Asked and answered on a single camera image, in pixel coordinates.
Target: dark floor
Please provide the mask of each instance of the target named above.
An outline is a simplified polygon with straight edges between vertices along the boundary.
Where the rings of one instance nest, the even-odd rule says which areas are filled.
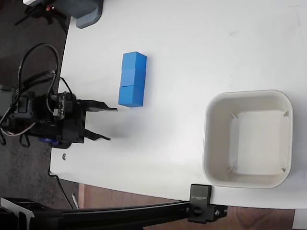
[[[62,59],[66,35],[55,21],[48,25],[44,18],[30,18],[14,26],[24,16],[22,0],[0,0],[0,85],[17,86],[17,72],[25,52],[39,43],[49,43]],[[54,69],[54,59],[48,50],[40,50],[26,63],[23,77]],[[34,88],[46,93],[47,85]],[[0,197],[28,198],[53,208],[68,208],[56,179],[47,175],[51,148],[30,138],[31,147],[23,148],[18,137],[7,138],[0,146]],[[78,184],[62,181],[69,197],[78,194]]]

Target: black bracket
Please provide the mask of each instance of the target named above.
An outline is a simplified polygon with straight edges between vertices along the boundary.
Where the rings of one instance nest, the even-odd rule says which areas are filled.
[[[127,230],[180,219],[214,222],[227,215],[227,206],[211,205],[211,186],[191,185],[190,202],[177,201],[134,207],[52,209],[27,199],[1,198],[0,222],[14,230]]]
[[[210,204],[211,189],[210,185],[191,185],[189,222],[205,224],[227,216],[227,206]]]

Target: white plastic bin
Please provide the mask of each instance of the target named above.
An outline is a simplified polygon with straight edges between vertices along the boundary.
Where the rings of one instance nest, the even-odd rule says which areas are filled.
[[[291,168],[293,108],[277,90],[227,92],[206,111],[203,170],[216,186],[273,188]]]

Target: white table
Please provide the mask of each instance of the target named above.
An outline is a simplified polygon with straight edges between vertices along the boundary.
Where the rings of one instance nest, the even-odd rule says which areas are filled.
[[[53,149],[53,173],[189,200],[191,184],[210,184],[202,171],[209,101],[222,92],[277,89],[294,108],[290,175],[274,189],[214,187],[211,203],[307,208],[307,1],[105,0],[96,24],[74,24],[61,76],[78,98],[118,112],[87,113],[86,128],[112,140]],[[122,55],[131,51],[148,57],[139,108],[118,105]]]

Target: blue cube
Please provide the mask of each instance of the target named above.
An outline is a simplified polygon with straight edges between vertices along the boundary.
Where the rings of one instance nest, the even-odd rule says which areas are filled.
[[[124,86],[119,89],[118,104],[126,107],[143,106],[144,89],[136,86]]]
[[[147,57],[138,52],[132,52],[124,54],[123,56],[123,64],[121,69],[139,69],[146,70],[146,60]]]
[[[145,87],[145,71],[140,69],[123,69],[120,86],[134,85],[140,89]]]

